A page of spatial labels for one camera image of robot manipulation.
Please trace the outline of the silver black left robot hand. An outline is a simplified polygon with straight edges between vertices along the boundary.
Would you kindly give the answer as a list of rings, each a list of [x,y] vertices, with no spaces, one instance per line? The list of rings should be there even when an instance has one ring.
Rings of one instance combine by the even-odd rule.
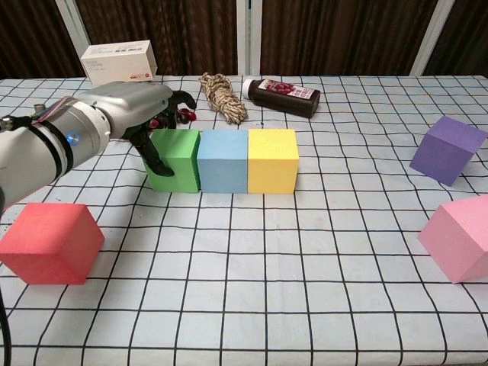
[[[153,173],[164,177],[175,174],[159,158],[149,133],[175,129],[180,122],[178,106],[197,107],[189,93],[151,82],[110,82],[79,94],[78,99],[103,112],[111,137],[129,141]]]

